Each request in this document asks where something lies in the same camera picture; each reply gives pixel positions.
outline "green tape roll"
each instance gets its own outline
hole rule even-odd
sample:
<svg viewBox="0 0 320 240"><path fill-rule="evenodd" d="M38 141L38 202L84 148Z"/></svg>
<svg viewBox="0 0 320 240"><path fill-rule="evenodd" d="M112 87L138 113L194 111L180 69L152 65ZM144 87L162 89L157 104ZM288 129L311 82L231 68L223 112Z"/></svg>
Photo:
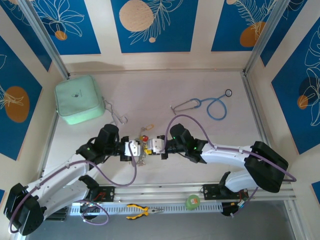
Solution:
<svg viewBox="0 0 320 240"><path fill-rule="evenodd" d="M200 205L200 198L197 195L190 195L185 201L185 207L188 210L194 210Z"/></svg>

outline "yellow pliers handle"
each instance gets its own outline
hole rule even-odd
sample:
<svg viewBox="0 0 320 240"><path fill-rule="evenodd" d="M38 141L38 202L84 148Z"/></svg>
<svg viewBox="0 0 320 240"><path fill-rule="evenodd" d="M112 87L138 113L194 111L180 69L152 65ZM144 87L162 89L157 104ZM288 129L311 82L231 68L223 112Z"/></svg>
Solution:
<svg viewBox="0 0 320 240"><path fill-rule="evenodd" d="M127 205L128 208L137 208L137 209L141 209L142 213L140 213L139 215L136 215L136 216L127 216L126 219L129 219L129 220L136 220L138 218L141 218L143 216L148 216L149 213L148 213L148 210L149 210L149 207L148 206L140 206L140 205L137 205L137 204L128 204Z"/></svg>

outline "pliers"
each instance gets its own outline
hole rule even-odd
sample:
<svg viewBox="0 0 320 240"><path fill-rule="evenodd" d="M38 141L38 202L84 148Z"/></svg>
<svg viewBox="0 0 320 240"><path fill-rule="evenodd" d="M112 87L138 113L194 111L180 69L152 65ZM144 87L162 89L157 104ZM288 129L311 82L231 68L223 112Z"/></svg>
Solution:
<svg viewBox="0 0 320 240"><path fill-rule="evenodd" d="M160 208L150 208L148 206L140 206L137 204L128 204L127 205L128 208L138 208L141 209L143 212L140 213L137 216L127 216L126 219L129 220L136 220L138 218L141 218L143 216L148 216L149 214L158 214L158 213L163 213L164 211Z"/></svg>

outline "white table surface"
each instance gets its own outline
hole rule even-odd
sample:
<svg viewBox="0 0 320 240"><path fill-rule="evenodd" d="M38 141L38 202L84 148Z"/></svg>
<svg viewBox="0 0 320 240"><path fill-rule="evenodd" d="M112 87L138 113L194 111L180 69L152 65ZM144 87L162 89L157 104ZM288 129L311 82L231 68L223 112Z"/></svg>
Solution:
<svg viewBox="0 0 320 240"><path fill-rule="evenodd" d="M239 72L214 72L208 70L181 71L136 71L93 75L103 96L113 104L119 116L126 116L128 123L119 125L120 138L130 136L133 140L141 127L154 125L144 134L150 138L164 135L169 121L174 117L170 105L176 106L192 98L219 97L226 89L232 90L231 97L223 97L227 107L224 120L215 121L206 112L210 102L204 102L198 109L184 111L196 118L217 144L231 146L253 145L260 137ZM224 109L220 103L210 108L214 116L222 117ZM106 111L103 116L76 125L68 125L59 118L50 148L44 174L65 162L99 130L112 121ZM205 139L198 126L187 118L178 118L190 133ZM237 168L226 164L195 164L171 154L167 160L160 156L147 156L146 165L137 169L135 184L168 184L216 182L227 171ZM134 169L119 157L110 157L101 169L113 181L125 184L133 176ZM90 171L99 184L108 184L95 169Z"/></svg>

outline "red object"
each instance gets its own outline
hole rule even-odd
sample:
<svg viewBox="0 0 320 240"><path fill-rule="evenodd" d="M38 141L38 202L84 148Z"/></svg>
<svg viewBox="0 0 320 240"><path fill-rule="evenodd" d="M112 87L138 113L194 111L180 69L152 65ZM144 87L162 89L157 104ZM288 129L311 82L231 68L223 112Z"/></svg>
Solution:
<svg viewBox="0 0 320 240"><path fill-rule="evenodd" d="M144 135L144 136L142 137L142 141L143 141L143 142L148 141L148 139L149 139L149 137L148 137L148 136L145 136L145 135Z"/></svg>

